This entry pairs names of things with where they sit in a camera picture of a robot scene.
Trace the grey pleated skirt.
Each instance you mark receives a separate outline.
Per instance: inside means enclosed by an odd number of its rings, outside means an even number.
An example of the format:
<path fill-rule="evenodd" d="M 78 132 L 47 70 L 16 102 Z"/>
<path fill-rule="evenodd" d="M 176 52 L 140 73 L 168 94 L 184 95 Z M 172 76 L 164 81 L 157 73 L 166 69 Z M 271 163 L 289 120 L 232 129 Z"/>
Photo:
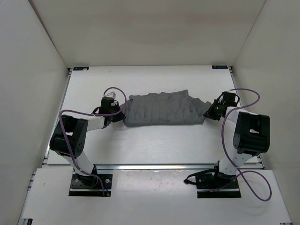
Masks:
<path fill-rule="evenodd" d="M 144 126 L 201 125 L 211 102 L 189 96 L 188 90 L 131 95 L 121 105 L 128 128 Z"/>

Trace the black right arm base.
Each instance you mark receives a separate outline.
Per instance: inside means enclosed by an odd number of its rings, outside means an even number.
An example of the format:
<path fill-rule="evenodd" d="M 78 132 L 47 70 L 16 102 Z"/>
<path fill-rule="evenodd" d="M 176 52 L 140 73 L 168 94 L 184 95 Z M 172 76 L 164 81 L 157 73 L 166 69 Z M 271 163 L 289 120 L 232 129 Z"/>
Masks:
<path fill-rule="evenodd" d="M 241 198 L 237 179 L 225 179 L 217 169 L 208 169 L 188 175 L 186 185 L 195 185 L 198 199 Z"/>

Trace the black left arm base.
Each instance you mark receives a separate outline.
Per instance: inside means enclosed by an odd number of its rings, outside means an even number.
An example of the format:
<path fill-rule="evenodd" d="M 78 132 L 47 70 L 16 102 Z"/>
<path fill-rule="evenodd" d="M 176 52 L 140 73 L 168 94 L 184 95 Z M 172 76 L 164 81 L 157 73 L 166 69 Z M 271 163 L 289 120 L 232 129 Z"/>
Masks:
<path fill-rule="evenodd" d="M 110 197 L 112 194 L 113 174 L 98 173 L 97 176 L 101 179 L 103 186 L 99 182 L 99 179 L 95 177 L 82 176 L 73 172 L 68 195 L 79 197 Z"/>

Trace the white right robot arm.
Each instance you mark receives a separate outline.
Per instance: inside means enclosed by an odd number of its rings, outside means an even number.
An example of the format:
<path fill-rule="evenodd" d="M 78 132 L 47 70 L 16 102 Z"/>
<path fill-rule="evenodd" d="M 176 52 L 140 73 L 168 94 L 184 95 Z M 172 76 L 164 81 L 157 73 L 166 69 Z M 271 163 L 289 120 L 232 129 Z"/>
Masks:
<path fill-rule="evenodd" d="M 216 188 L 232 180 L 246 161 L 267 152 L 270 147 L 270 117 L 237 108 L 239 101 L 236 94 L 222 92 L 203 115 L 211 120 L 223 117 L 235 123 L 233 147 L 217 162 L 216 171 L 210 176 L 210 183 Z"/>

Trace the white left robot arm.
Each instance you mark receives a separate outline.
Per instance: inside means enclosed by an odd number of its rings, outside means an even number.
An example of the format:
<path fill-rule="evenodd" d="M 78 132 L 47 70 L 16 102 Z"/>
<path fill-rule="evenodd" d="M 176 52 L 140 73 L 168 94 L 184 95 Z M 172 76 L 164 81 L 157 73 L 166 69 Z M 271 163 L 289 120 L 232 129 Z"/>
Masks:
<path fill-rule="evenodd" d="M 92 187 L 100 178 L 97 169 L 84 154 L 86 135 L 89 131 L 104 129 L 111 123 L 125 118 L 123 105 L 114 96 L 103 96 L 100 106 L 92 113 L 75 110 L 62 110 L 59 121 L 50 139 L 50 149 L 64 157 L 73 167 L 74 172 L 82 177 L 83 183 Z"/>

